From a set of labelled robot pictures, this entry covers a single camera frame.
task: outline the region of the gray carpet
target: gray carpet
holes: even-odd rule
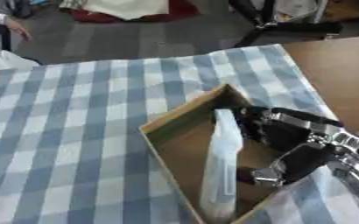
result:
[[[216,1],[193,2],[202,15],[171,23],[117,24],[81,24],[53,4],[22,21],[33,41],[14,37],[14,52],[44,64],[186,56],[230,48],[251,29],[238,14],[211,3]],[[347,27],[343,37],[359,35],[359,24]],[[300,35],[268,35],[254,45],[309,39]]]

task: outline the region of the wooden table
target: wooden table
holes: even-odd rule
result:
[[[359,131],[359,38],[285,45],[349,130]]]

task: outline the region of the human hand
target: human hand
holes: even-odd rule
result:
[[[11,19],[10,17],[5,17],[4,24],[12,31],[22,36],[23,39],[29,41],[32,39],[31,34],[18,22]]]

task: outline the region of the open box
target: open box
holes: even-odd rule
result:
[[[199,207],[201,182],[214,131],[214,110],[249,105],[232,86],[225,84],[143,125],[140,129],[167,179],[179,191],[196,223],[206,223]],[[263,168],[274,160],[272,150],[246,140],[238,166]],[[272,189],[237,183],[236,218],[244,223],[275,193]]]

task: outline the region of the blue checkered tablecloth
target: blue checkered tablecloth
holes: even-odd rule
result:
[[[280,45],[0,73],[0,223],[188,223],[138,126],[222,83],[254,104],[333,116]],[[247,223],[356,223],[327,168]]]

